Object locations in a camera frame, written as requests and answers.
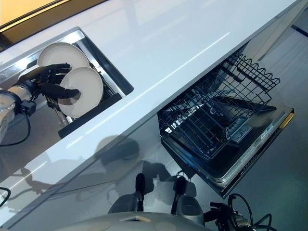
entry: wire rack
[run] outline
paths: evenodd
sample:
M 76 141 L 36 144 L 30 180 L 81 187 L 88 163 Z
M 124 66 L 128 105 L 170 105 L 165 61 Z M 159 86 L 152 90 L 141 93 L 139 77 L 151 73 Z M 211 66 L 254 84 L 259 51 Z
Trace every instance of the wire rack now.
M 271 100 L 268 92 L 279 82 L 236 52 L 159 111 L 160 130 L 210 160 Z

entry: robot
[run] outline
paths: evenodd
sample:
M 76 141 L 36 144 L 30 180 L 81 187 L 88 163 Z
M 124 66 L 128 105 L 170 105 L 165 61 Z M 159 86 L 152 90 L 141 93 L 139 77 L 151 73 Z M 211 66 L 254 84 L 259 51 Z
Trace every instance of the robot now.
M 184 177 L 175 182 L 175 197 L 170 214 L 151 213 L 143 211 L 145 176 L 139 173 L 136 177 L 136 191 L 119 197 L 105 216 L 88 219 L 56 231 L 211 231 L 205 226 L 206 222 L 215 220 L 219 231 L 256 231 L 266 229 L 276 231 L 271 227 L 271 214 L 253 223 L 248 202 L 239 194 L 231 194 L 228 204 L 211 202 L 211 211 L 203 213 L 194 197 L 185 194 L 187 181 Z M 250 221 L 235 211 L 232 201 L 241 198 L 246 203 Z M 269 218 L 268 225 L 261 225 Z
M 35 99 L 43 94 L 52 99 L 69 99 L 80 96 L 77 89 L 64 89 L 58 84 L 66 73 L 70 71 L 69 64 L 53 64 L 38 67 L 21 76 L 8 90 L 0 89 L 0 147 L 19 144 L 26 140 L 30 133 L 28 117 L 36 110 Z M 22 114 L 28 123 L 27 136 L 18 142 L 1 144 L 8 129 L 8 124 L 15 115 Z M 112 205 L 108 215 L 89 219 L 57 231 L 83 230 L 157 230 L 157 231 L 211 231 L 205 223 L 215 220 L 219 231 L 255 231 L 266 229 L 276 231 L 271 225 L 271 214 L 265 215 L 258 222 L 253 223 L 251 209 L 248 202 L 239 194 L 231 194 L 228 204 L 211 202 L 211 211 L 203 213 L 198 201 L 185 194 L 187 181 L 179 177 L 175 183 L 175 197 L 170 214 L 150 213 L 143 211 L 145 177 L 142 173 L 136 177 L 136 191 L 124 195 Z M 235 211 L 232 201 L 240 197 L 247 205 L 250 221 Z M 262 225 L 269 218 L 268 225 Z
M 80 94 L 77 89 L 65 89 L 59 84 L 66 73 L 70 71 L 70 64 L 53 64 L 38 67 L 20 76 L 18 81 L 8 90 L 0 88 L 0 147 L 11 146 L 25 141 L 30 134 L 28 117 L 36 110 L 35 99 L 43 94 L 53 99 L 68 99 Z M 24 115 L 28 123 L 26 138 L 16 143 L 1 144 L 8 129 L 8 124 L 15 115 Z

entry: black wire basket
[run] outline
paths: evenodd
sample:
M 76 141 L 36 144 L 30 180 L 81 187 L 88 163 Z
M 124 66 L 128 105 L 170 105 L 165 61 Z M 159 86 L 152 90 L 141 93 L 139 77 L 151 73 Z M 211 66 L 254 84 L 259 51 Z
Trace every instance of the black wire basket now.
M 236 52 L 158 112 L 160 131 L 208 161 L 271 100 L 279 82 Z

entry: robotic arm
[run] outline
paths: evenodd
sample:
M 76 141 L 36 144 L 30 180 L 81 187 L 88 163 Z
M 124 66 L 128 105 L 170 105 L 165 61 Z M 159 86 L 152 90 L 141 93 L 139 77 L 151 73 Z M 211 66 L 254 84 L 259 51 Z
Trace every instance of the robotic arm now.
M 57 85 L 69 71 L 69 64 L 38 67 L 21 76 L 8 90 L 0 88 L 0 143 L 16 114 L 31 116 L 35 112 L 34 100 L 40 94 L 53 99 L 68 99 L 80 94 L 77 89 Z

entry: sink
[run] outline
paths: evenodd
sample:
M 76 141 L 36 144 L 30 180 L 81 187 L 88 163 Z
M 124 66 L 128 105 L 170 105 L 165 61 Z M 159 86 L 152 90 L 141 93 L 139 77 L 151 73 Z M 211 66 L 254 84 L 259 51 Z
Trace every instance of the sink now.
M 66 121 L 64 123 L 61 117 L 59 117 L 59 113 L 49 108 L 45 98 L 40 95 L 36 99 L 37 110 L 29 118 L 31 123 L 29 138 L 19 145 L 0 147 L 0 181 L 3 181 L 24 167 L 28 162 L 53 146 L 61 138 L 133 91 L 130 83 L 79 27 L 72 28 L 0 66 L 0 88 L 10 88 L 20 75 L 35 68 L 40 52 L 46 46 L 55 42 L 73 44 L 84 52 L 91 67 L 98 71 L 103 80 L 103 101 L 78 119 L 69 118 L 64 115 Z M 14 121 L 10 123 L 8 132 L 2 143 L 12 143 L 21 140 L 26 133 L 26 122 L 23 116 L 17 115 Z

